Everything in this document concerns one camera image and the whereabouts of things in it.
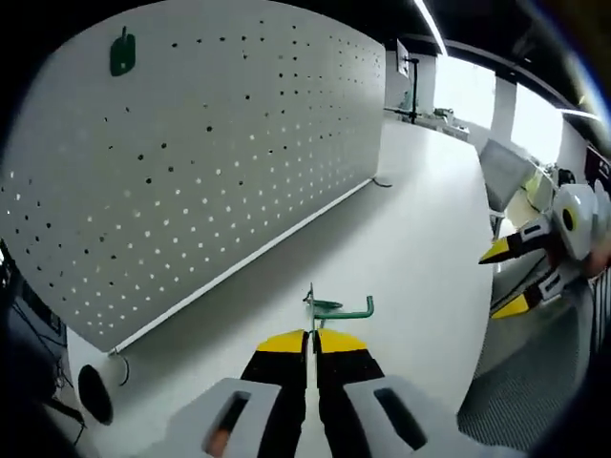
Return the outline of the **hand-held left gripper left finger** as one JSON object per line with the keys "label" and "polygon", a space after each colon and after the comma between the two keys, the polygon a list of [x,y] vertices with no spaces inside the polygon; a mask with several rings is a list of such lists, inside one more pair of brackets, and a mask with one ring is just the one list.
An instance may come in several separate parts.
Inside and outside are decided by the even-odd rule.
{"label": "hand-held left gripper left finger", "polygon": [[259,344],[236,378],[224,378],[175,414],[154,457],[293,457],[306,416],[303,329]]}

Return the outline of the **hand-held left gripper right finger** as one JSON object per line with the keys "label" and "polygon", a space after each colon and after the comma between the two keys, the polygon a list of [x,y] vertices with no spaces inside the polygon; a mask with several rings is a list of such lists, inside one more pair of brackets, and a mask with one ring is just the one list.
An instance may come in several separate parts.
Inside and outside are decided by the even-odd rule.
{"label": "hand-held left gripper right finger", "polygon": [[334,457],[490,457],[455,416],[408,380],[387,375],[359,339],[315,333],[319,415]]}

